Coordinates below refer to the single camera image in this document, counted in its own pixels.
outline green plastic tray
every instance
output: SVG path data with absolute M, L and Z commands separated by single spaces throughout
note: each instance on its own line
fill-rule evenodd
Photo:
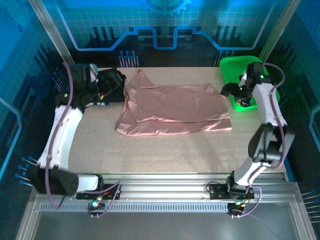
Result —
M 242 75 L 247 70 L 248 64 L 251 63 L 262 63 L 262 61 L 256 56 L 230 56 L 221 59 L 220 68 L 222 72 L 223 80 L 226 84 L 228 83 L 240 83 L 239 75 Z M 264 74 L 268 74 L 266 68 L 264 68 Z M 276 92 L 276 99 L 279 101 L 280 95 Z M 250 111 L 257 108 L 255 99 L 252 97 L 250 100 L 250 106 L 243 107 L 237 104 L 234 96 L 230 96 L 230 101 L 233 108 L 237 112 Z

